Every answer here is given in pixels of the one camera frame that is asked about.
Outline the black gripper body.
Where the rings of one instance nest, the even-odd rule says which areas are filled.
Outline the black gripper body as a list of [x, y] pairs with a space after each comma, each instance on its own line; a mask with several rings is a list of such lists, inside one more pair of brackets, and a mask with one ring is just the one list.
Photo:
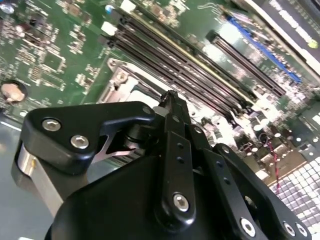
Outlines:
[[77, 190], [48, 240], [239, 240], [240, 220], [191, 154], [145, 156]]

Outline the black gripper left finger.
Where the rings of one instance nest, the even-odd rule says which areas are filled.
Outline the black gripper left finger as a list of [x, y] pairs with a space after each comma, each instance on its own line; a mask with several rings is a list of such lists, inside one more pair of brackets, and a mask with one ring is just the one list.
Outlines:
[[76, 191], [143, 157], [192, 155], [172, 92], [157, 108], [140, 101], [39, 108], [23, 122], [15, 164], [53, 215]]

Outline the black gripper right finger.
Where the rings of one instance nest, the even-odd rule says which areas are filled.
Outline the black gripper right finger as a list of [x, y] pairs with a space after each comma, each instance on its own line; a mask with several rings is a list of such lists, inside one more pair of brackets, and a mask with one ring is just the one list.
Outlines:
[[172, 92], [172, 112], [189, 130], [191, 145], [213, 183], [227, 240], [310, 240], [305, 224], [227, 145], [211, 147], [203, 131], [191, 124], [186, 101]]

